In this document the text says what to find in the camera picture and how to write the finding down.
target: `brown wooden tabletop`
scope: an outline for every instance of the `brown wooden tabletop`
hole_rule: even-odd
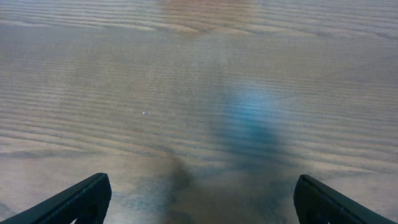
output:
[[[398,222],[398,2],[0,1],[0,220],[97,173],[105,223]]]

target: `wooden table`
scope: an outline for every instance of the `wooden table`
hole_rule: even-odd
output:
[[[105,223],[398,222],[398,2],[0,1],[0,220],[97,172]]]

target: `black object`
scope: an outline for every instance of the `black object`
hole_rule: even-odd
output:
[[[309,175],[297,181],[294,206],[300,224],[396,224]]]
[[[102,224],[111,194],[108,175],[98,173],[0,224]]]

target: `wood grain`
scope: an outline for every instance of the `wood grain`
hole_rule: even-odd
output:
[[[106,223],[398,222],[396,1],[0,2],[0,219],[96,173]]]

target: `wooden surface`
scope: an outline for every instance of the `wooden surface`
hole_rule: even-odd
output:
[[[106,223],[398,222],[397,1],[0,1],[0,220],[97,172]]]

